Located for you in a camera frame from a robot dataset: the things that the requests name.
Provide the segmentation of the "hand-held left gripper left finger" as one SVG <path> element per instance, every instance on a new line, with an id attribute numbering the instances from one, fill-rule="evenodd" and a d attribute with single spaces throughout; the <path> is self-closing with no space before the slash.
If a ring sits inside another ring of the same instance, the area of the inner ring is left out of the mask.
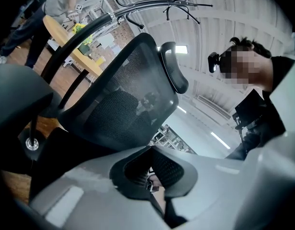
<path id="1" fill-rule="evenodd" d="M 57 230 L 171 230 L 148 201 L 122 195 L 110 169 L 143 147 L 89 160 L 43 189 L 30 207 Z"/>

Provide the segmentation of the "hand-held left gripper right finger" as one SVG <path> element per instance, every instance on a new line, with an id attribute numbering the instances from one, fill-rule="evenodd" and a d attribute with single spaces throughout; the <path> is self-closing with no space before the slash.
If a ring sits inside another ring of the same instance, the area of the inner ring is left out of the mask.
<path id="1" fill-rule="evenodd" d="M 167 210 L 151 230 L 242 230 L 248 161 L 217 159 L 153 146 L 152 168 L 165 188 Z"/>

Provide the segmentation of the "white desk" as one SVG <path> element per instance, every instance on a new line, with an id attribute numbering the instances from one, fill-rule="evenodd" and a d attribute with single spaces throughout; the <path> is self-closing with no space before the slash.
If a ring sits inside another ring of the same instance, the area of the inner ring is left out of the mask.
<path id="1" fill-rule="evenodd" d="M 154 134 L 150 144 L 196 154 L 196 152 L 169 125 L 161 126 Z"/>

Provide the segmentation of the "ceiling air vent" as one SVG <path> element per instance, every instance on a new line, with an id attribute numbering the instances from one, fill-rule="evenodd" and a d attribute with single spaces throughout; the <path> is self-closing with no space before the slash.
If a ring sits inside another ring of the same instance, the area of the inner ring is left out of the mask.
<path id="1" fill-rule="evenodd" d="M 204 104 L 206 104 L 210 108 L 212 108 L 214 111 L 218 112 L 220 115 L 222 115 L 226 119 L 230 119 L 231 118 L 231 115 L 228 112 L 226 112 L 224 109 L 222 109 L 217 104 L 215 104 L 212 101 L 210 101 L 209 99 L 207 99 L 207 98 L 199 95 L 198 96 L 198 100 L 201 101 L 201 102 L 203 102 Z"/>

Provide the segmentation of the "black chest-mounted device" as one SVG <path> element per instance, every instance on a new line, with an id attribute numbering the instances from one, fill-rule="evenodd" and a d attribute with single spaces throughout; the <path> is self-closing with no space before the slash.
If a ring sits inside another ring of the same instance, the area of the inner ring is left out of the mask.
<path id="1" fill-rule="evenodd" d="M 236 113 L 233 119 L 236 122 L 236 130 L 247 127 L 258 120 L 266 111 L 266 103 L 258 92 L 253 89 L 244 100 L 235 107 Z"/>

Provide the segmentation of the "person's black clothing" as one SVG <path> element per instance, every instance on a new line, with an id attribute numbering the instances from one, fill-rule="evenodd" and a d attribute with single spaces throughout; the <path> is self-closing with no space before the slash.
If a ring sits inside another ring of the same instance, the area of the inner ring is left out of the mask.
<path id="1" fill-rule="evenodd" d="M 271 67 L 267 68 L 268 78 L 259 85 L 266 104 L 264 113 L 258 124 L 249 129 L 244 141 L 227 156 L 228 159 L 244 160 L 248 152 L 263 147 L 269 140 L 285 132 L 283 122 L 270 100 L 270 95 L 285 78 L 295 60 L 281 56 L 271 57 L 270 60 Z"/>

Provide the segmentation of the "black mesh office chair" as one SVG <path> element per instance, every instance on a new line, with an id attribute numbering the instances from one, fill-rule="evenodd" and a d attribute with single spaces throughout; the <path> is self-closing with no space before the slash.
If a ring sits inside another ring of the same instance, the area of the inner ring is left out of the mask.
<path id="1" fill-rule="evenodd" d="M 122 151 L 147 145 L 177 106 L 156 43 L 142 33 L 58 120 L 69 133 Z"/>

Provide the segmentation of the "black chair headrest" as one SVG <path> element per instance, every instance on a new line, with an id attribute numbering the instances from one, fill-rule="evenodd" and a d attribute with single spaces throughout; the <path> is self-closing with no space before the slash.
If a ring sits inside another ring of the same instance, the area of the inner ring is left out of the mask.
<path id="1" fill-rule="evenodd" d="M 159 55 L 172 88 L 176 93 L 184 94 L 188 90 L 189 82 L 178 65 L 176 43 L 166 42 L 162 44 L 159 49 Z"/>

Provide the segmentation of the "round wooden table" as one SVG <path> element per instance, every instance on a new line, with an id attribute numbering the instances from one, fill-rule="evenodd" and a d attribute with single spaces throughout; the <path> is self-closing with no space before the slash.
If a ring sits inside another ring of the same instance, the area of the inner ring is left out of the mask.
<path id="1" fill-rule="evenodd" d="M 73 92 L 78 87 L 78 85 L 82 82 L 82 80 L 87 76 L 87 74 L 91 73 L 94 76 L 98 77 L 101 75 L 102 70 L 95 61 L 90 59 L 88 56 L 85 56 L 84 54 L 82 54 L 77 48 L 75 48 L 71 52 L 68 51 L 66 54 L 63 54 L 61 56 L 60 53 L 62 52 L 62 48 L 75 35 L 73 33 L 67 32 L 66 29 L 62 27 L 62 25 L 60 25 L 55 19 L 53 19 L 52 17 L 48 15 L 46 15 L 43 18 L 43 23 L 47 31 L 50 33 L 53 39 L 58 43 L 59 47 L 55 51 L 55 53 L 52 55 L 52 57 L 49 59 L 49 61 L 47 62 L 44 70 L 42 71 L 41 77 L 48 84 L 50 84 L 53 77 L 59 70 L 60 66 L 62 65 L 62 63 L 68 56 L 72 57 L 77 63 L 79 63 L 83 67 L 83 71 L 75 79 L 75 81 L 69 87 L 64 97 L 58 104 L 57 109 L 61 110 L 64 108 L 70 96 L 73 94 Z"/>

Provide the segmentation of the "white table lamp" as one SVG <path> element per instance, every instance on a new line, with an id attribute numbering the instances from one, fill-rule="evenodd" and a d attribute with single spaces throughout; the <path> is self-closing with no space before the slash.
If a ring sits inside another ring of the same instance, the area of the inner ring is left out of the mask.
<path id="1" fill-rule="evenodd" d="M 107 33 L 97 39 L 100 46 L 105 49 L 114 43 L 114 37 L 111 33 Z"/>

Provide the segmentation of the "black coat rack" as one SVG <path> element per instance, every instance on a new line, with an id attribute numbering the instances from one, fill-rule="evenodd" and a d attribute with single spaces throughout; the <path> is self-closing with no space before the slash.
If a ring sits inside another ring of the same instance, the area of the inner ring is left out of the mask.
<path id="1" fill-rule="evenodd" d="M 54 76 L 56 75 L 57 71 L 59 70 L 62 62 L 69 56 L 72 55 L 72 58 L 77 61 L 78 63 L 80 60 L 78 59 L 78 56 L 75 56 L 75 53 L 79 53 L 79 50 L 77 49 L 78 46 L 80 46 L 85 39 L 87 39 L 88 36 L 92 35 L 95 31 L 98 29 L 101 29 L 104 26 L 107 26 L 112 23 L 119 24 L 120 18 L 125 16 L 125 19 L 141 28 L 144 29 L 144 25 L 140 24 L 131 18 L 129 18 L 129 15 L 132 13 L 136 13 L 143 10 L 153 9 L 153 8 L 160 8 L 160 7 L 166 7 L 164 12 L 166 12 L 166 18 L 169 20 L 169 10 L 171 7 L 178 8 L 182 10 L 184 13 L 187 14 L 187 19 L 191 17 L 197 24 L 200 24 L 200 22 L 189 12 L 188 6 L 198 7 L 198 6 L 205 6 L 205 7 L 213 7 L 211 4 L 203 4 L 203 3 L 192 3 L 188 2 L 189 0 L 142 0 L 132 3 L 121 3 L 119 0 L 115 0 L 117 5 L 121 7 L 117 11 L 108 12 L 99 18 L 92 21 L 90 24 L 85 26 L 83 29 L 81 29 L 78 33 L 73 35 L 70 38 L 67 38 L 65 36 L 66 41 L 64 42 L 63 33 L 60 33 L 58 29 L 61 29 L 63 32 L 66 31 L 60 24 L 54 25 L 54 19 L 52 19 L 49 15 L 46 15 L 43 19 L 44 25 L 48 32 L 51 34 L 51 37 L 53 37 L 57 42 L 63 41 L 63 43 L 59 42 L 59 47 L 56 50 L 56 52 L 52 55 L 52 57 L 47 62 L 44 70 L 41 73 L 41 77 L 50 84 L 53 80 Z M 83 81 L 83 79 L 86 77 L 88 73 L 94 73 L 96 76 L 100 76 L 102 71 L 97 66 L 88 65 L 85 64 L 85 70 L 80 73 L 80 75 L 75 79 L 75 81 L 72 83 L 72 85 L 69 87 L 63 98 L 57 93 L 53 92 L 53 99 L 51 101 L 50 108 L 46 108 L 45 110 L 49 112 L 49 118 L 56 118 L 58 114 L 60 114 L 65 107 L 65 104 L 73 94 L 73 92 L 76 90 L 78 85 Z M 38 153 L 41 151 L 41 148 L 45 142 L 45 136 L 36 129 L 37 125 L 37 118 L 39 116 L 39 112 L 33 116 L 32 121 L 30 122 L 29 129 L 25 128 L 19 135 L 19 141 L 21 142 L 24 151 L 27 153 L 27 156 L 32 160 L 37 160 Z"/>

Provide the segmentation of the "yellow flowers in pot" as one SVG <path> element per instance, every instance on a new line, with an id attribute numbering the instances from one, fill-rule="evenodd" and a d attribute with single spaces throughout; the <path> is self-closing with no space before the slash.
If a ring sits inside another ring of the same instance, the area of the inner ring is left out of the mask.
<path id="1" fill-rule="evenodd" d="M 80 30 L 85 27 L 84 24 L 76 23 L 72 28 L 73 35 L 77 34 Z M 93 39 L 92 36 L 88 36 L 83 42 L 77 47 L 77 49 L 85 56 L 89 56 L 92 52 L 89 45 L 92 43 Z"/>

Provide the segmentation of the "white metal shelf rack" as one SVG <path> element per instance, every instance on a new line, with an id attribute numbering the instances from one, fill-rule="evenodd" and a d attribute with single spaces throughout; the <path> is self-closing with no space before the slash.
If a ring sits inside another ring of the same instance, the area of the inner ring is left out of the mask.
<path id="1" fill-rule="evenodd" d="M 113 13 L 114 12 L 114 6 L 115 2 L 113 0 L 101 0 L 98 4 L 94 6 L 90 6 L 87 10 L 87 14 L 83 19 L 84 24 L 90 24 L 97 18 L 101 17 L 102 15 L 105 15 L 107 13 Z M 91 34 L 90 42 L 88 45 L 93 44 L 95 41 L 98 40 L 98 38 L 106 35 L 107 33 L 110 33 L 114 29 L 118 27 L 117 22 L 110 22 L 109 24 L 102 26 L 101 28 L 97 29 L 95 32 Z"/>

